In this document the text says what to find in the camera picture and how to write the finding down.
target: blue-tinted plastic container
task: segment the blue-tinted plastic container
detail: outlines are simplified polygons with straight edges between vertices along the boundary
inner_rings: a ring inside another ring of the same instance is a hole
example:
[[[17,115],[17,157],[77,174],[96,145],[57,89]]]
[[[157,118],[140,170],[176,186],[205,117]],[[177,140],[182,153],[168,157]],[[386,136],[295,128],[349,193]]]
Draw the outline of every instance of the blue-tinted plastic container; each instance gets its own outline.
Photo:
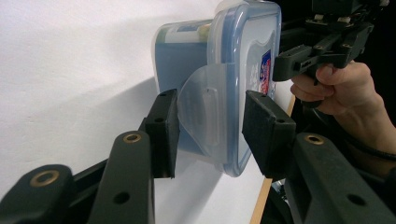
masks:
[[[165,24],[153,59],[158,92],[178,90],[179,148],[239,176],[251,152],[242,124],[246,90],[274,98],[280,7],[242,1],[213,20]]]

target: white table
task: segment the white table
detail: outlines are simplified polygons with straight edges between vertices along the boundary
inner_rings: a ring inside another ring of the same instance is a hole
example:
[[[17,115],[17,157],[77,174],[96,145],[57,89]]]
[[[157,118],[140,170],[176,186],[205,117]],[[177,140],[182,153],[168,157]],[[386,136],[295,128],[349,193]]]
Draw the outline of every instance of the white table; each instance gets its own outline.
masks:
[[[218,3],[2,2],[0,198],[36,167],[61,163],[75,174],[107,158],[157,95],[150,51],[157,29],[212,19]],[[233,178],[184,151],[176,176],[155,180],[157,223],[249,223],[264,179],[253,157]]]

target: translucent plastic lid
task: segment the translucent plastic lid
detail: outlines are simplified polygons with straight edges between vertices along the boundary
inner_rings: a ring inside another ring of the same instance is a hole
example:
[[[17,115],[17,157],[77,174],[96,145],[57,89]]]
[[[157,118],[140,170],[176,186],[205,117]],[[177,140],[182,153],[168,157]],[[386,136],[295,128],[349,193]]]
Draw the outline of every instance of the translucent plastic lid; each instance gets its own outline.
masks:
[[[246,90],[274,98],[280,23],[280,7],[272,2],[245,1],[220,11],[210,25],[207,65],[179,92],[181,125],[227,175],[241,175],[250,157],[242,135]]]

